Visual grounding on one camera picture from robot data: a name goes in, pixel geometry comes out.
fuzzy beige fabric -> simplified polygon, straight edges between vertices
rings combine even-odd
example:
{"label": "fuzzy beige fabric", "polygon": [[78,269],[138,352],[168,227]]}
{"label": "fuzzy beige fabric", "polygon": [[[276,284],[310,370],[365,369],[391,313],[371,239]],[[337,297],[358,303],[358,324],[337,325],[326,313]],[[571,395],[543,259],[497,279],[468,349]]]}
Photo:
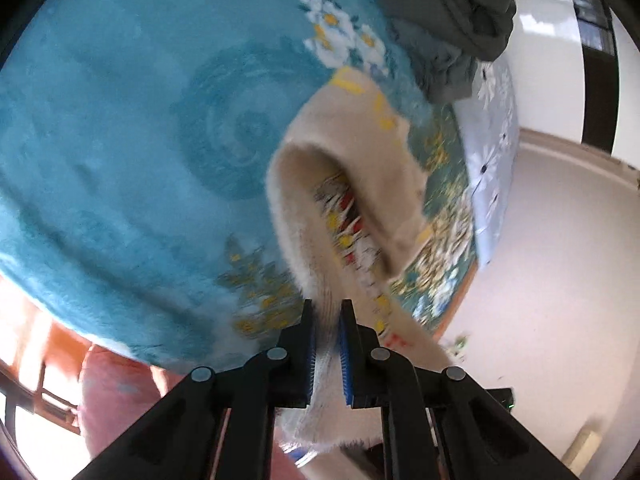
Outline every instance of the fuzzy beige fabric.
{"label": "fuzzy beige fabric", "polygon": [[[315,306],[316,374],[311,405],[285,410],[285,439],[323,450],[347,442],[379,442],[380,410],[351,410],[342,392],[337,327],[340,304],[353,301],[358,322],[414,365],[441,370],[449,361],[431,337],[386,293],[428,240],[422,215],[426,175],[406,147],[409,124],[375,83],[343,68],[300,110],[276,152],[267,192],[289,269]],[[318,189],[344,175],[364,230],[376,247],[370,266],[345,264]]]}

silver rivet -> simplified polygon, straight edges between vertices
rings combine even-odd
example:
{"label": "silver rivet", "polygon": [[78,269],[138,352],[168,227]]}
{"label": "silver rivet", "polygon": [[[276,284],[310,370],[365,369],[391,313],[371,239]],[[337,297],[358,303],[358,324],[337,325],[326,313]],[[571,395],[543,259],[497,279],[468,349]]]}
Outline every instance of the silver rivet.
{"label": "silver rivet", "polygon": [[267,357],[272,361],[282,361],[287,356],[287,351],[281,346],[274,346],[267,350]]}
{"label": "silver rivet", "polygon": [[461,381],[466,377],[466,373],[459,366],[450,366],[447,368],[447,377],[452,381]]}
{"label": "silver rivet", "polygon": [[391,357],[391,352],[389,352],[389,350],[387,350],[386,348],[382,348],[381,346],[378,348],[374,348],[371,351],[370,355],[371,355],[371,358],[375,359],[376,361],[386,361]]}
{"label": "silver rivet", "polygon": [[193,372],[191,372],[191,380],[196,383],[203,383],[208,381],[213,375],[211,368],[207,368],[206,366],[201,366],[200,368],[196,368]]}

beige cloth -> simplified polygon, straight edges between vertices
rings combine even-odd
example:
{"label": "beige cloth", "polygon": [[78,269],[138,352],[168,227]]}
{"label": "beige cloth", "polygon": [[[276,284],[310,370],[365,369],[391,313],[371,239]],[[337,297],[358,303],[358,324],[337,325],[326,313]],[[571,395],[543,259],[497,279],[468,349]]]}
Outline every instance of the beige cloth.
{"label": "beige cloth", "polygon": [[[411,263],[430,232],[422,215],[426,175],[406,147],[408,131],[407,121],[368,76],[343,68],[300,110],[271,161],[267,192],[278,241],[316,308],[311,405],[284,410],[278,418],[286,438],[297,444],[322,450],[382,438],[379,409],[351,410],[345,404],[336,346],[344,298],[353,300],[359,323],[375,328],[382,344],[414,365],[432,370],[449,365],[440,347],[386,294],[386,281]],[[367,269],[345,264],[318,199],[322,184],[340,174],[379,249]]]}

bed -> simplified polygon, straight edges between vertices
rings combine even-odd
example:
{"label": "bed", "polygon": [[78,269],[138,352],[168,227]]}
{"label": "bed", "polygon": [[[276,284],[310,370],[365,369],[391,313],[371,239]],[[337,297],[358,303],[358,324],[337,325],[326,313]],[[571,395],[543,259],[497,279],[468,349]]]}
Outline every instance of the bed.
{"label": "bed", "polygon": [[0,271],[113,351],[241,365],[300,314],[270,156],[354,66],[412,122],[430,174],[434,235],[392,291],[434,330],[499,235],[517,141],[507,63],[481,65],[471,99],[431,106],[372,0],[320,2],[44,2],[0,70]]}

pink fabric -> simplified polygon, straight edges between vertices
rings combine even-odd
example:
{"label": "pink fabric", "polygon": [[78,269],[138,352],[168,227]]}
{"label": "pink fabric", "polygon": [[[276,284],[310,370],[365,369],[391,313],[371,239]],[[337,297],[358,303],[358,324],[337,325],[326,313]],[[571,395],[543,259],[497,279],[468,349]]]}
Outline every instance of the pink fabric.
{"label": "pink fabric", "polygon": [[[170,390],[182,377],[164,372]],[[80,432],[93,458],[160,400],[151,368],[93,345],[80,375],[82,402],[78,407]],[[273,446],[272,480],[304,480],[296,465]]]}

